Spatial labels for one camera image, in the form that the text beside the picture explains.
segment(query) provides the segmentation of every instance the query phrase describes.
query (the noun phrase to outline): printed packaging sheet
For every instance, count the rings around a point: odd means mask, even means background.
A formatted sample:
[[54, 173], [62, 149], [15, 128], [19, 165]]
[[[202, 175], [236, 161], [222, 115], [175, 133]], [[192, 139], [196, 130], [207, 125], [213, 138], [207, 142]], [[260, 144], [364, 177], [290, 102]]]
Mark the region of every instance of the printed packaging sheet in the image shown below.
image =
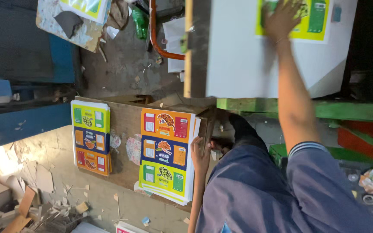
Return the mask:
[[192, 200], [195, 114], [143, 108], [139, 188], [185, 205]]
[[[274, 12], [278, 0], [258, 0], [258, 13], [256, 21], [255, 33], [259, 36], [264, 36], [262, 7], [268, 4], [271, 13]], [[301, 17], [301, 22], [298, 24], [290, 34], [293, 39], [305, 39], [311, 41], [322, 41], [326, 43], [326, 24], [328, 21], [330, 0], [302, 0], [302, 6], [297, 12], [296, 17]]]
[[108, 176], [110, 108], [107, 104], [73, 100], [71, 112], [75, 165]]
[[60, 5], [65, 11], [96, 21], [105, 23], [107, 0], [60, 0]]

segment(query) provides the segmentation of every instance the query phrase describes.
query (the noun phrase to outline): shirt sleeve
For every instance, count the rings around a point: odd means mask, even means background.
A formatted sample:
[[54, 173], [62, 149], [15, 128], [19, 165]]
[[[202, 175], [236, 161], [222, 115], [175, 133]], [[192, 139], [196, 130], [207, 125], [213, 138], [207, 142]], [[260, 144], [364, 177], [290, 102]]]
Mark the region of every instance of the shirt sleeve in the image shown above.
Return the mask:
[[373, 217], [354, 198], [329, 151], [303, 142], [289, 153], [287, 178], [306, 220], [323, 232], [373, 232]]

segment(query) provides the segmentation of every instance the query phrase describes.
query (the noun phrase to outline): striped sleeve cuff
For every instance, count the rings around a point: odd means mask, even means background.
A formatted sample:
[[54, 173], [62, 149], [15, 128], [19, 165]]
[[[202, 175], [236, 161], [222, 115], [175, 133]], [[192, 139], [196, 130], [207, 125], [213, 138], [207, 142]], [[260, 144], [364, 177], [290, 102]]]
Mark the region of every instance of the striped sleeve cuff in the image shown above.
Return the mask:
[[293, 148], [290, 150], [288, 158], [291, 159], [291, 157], [296, 154], [297, 152], [305, 149], [319, 149], [325, 152], [329, 152], [326, 147], [324, 147], [322, 144], [313, 142], [313, 141], [306, 141], [306, 142], [301, 142], [299, 144], [296, 144], [293, 146]]

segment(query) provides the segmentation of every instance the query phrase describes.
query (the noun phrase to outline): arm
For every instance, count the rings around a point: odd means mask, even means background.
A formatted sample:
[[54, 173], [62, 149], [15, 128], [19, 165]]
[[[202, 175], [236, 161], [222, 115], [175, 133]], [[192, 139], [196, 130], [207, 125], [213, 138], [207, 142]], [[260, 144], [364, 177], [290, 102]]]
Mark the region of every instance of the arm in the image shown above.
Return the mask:
[[203, 138], [196, 137], [191, 143], [191, 158], [194, 163], [194, 195], [192, 198], [191, 215], [189, 216], [188, 233], [195, 233], [196, 222], [202, 206], [202, 198], [205, 191], [205, 177], [210, 163], [211, 144], [205, 147], [204, 153], [199, 149], [199, 143]]
[[267, 34], [277, 47], [278, 119], [288, 153], [300, 142], [320, 142], [313, 104], [294, 61], [288, 39], [290, 31], [300, 23], [300, 18], [294, 19], [300, 4], [292, 7], [289, 4], [291, 2], [284, 5], [283, 0], [279, 1], [275, 13], [265, 18]]

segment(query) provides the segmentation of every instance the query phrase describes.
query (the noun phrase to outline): white paper stack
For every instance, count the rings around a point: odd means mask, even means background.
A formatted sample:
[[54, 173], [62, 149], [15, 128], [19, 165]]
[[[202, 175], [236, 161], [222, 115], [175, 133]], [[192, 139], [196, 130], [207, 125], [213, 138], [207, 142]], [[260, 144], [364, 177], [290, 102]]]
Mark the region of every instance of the white paper stack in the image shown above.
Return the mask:
[[201, 120], [195, 114], [142, 110], [139, 188], [180, 205], [192, 200], [194, 165], [190, 145]]

